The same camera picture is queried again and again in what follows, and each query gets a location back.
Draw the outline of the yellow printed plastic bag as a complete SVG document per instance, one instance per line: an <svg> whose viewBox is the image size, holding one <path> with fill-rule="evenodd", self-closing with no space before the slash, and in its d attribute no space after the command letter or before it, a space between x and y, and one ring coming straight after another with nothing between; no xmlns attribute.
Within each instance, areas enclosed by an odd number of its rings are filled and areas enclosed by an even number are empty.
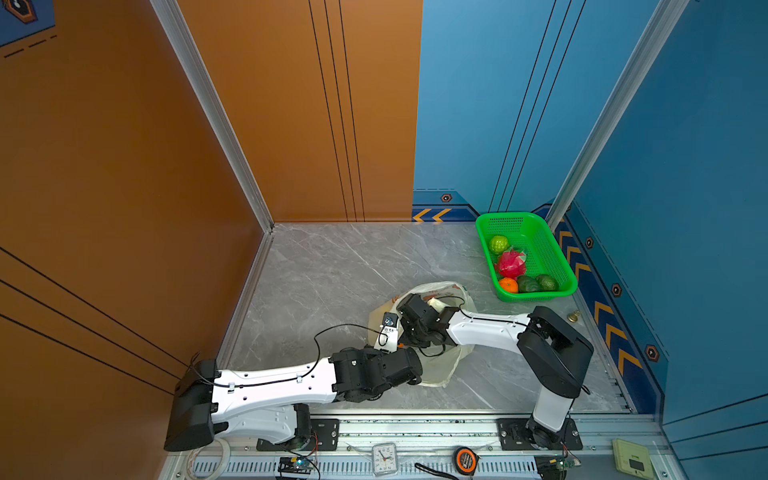
<svg viewBox="0 0 768 480"><path fill-rule="evenodd" d="M411 293L419 295L424 300L442 297L442 302L449 306L458 306L464 300L463 306L468 306L471 309L475 307L474 300L464 286L459 283L440 281L418 285L398 297L387 300L370 312L367 326L374 329L373 333L368 333L367 342L370 345L377 347L377 335L381 329L384 314L395 312L395 307L399 302ZM424 353L417 351L423 368L420 385L427 388L444 388L449 383L460 361L472 351L473 347L471 346L447 346L443 353L441 353L441 346L428 347Z"/></svg>

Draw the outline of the orange fruit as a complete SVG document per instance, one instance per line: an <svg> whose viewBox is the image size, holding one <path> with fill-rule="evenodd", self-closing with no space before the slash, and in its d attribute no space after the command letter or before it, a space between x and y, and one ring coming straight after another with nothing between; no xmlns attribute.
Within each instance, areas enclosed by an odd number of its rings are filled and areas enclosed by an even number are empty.
<svg viewBox="0 0 768 480"><path fill-rule="evenodd" d="M517 294L519 292L519 286L513 278L501 278L499 281L500 288L510 294Z"/></svg>

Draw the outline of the red dragon fruit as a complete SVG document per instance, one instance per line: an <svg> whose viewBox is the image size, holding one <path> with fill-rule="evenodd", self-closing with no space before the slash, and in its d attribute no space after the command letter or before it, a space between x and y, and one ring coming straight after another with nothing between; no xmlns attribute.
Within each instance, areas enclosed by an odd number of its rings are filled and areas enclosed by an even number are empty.
<svg viewBox="0 0 768 480"><path fill-rule="evenodd" d="M517 279L526 274L526 260L527 255L521 251L505 251L499 256L495 268L502 278Z"/></svg>

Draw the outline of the bumpy light green fruit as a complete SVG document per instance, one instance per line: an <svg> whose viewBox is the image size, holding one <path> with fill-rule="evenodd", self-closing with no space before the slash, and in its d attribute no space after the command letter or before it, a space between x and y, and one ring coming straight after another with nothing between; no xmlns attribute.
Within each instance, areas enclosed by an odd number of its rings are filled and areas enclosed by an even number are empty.
<svg viewBox="0 0 768 480"><path fill-rule="evenodd" d="M511 248L509 239L503 235L495 235L488 241L488 250L496 256L502 255Z"/></svg>

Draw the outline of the dark green avocado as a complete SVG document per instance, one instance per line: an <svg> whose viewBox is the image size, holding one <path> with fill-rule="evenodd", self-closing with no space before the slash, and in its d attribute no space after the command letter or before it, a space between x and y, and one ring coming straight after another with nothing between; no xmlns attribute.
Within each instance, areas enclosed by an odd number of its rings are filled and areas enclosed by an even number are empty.
<svg viewBox="0 0 768 480"><path fill-rule="evenodd" d="M521 294L535 293L542 290L541 284L537 281L537 279L527 275L519 276L516 279L516 282L518 285L518 292Z"/></svg>

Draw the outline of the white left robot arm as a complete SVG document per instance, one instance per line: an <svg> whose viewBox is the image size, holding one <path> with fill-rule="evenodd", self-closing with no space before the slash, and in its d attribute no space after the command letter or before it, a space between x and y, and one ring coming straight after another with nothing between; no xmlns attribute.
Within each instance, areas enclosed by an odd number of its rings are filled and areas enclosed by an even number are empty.
<svg viewBox="0 0 768 480"><path fill-rule="evenodd" d="M304 365L260 371L199 361L175 386L164 449L190 451L229 437L296 449L312 438L310 406L373 401L402 384L419 384L422 374L411 349L346 348Z"/></svg>

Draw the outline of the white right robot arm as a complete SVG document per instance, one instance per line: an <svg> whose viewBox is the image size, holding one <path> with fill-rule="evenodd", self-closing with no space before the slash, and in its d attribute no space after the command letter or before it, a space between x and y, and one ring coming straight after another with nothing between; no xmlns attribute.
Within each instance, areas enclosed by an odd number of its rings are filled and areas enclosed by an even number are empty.
<svg viewBox="0 0 768 480"><path fill-rule="evenodd" d="M592 343L546 306L521 315L481 314L448 304L447 297L424 299L408 293L394 303L409 347L483 346L518 353L541 389L525 431L537 449L566 443L567 419L575 400L586 393L584 380L594 353Z"/></svg>

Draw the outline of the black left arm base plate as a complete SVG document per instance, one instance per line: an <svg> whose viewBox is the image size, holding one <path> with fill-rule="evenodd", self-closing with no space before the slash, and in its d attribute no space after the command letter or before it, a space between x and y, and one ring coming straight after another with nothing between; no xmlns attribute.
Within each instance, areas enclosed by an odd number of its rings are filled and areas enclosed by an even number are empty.
<svg viewBox="0 0 768 480"><path fill-rule="evenodd" d="M256 449L260 452L325 452L335 451L338 446L340 421L338 419L309 418L300 420L295 435L280 444L259 439Z"/></svg>

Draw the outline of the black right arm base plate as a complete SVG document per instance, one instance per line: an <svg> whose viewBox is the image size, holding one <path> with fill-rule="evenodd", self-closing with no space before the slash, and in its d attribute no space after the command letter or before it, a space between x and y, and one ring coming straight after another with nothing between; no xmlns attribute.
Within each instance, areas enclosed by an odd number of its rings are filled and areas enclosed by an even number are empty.
<svg viewBox="0 0 768 480"><path fill-rule="evenodd" d="M501 418L496 421L496 426L504 451L583 449L580 432L572 418L567 418L558 431L548 430L533 418Z"/></svg>

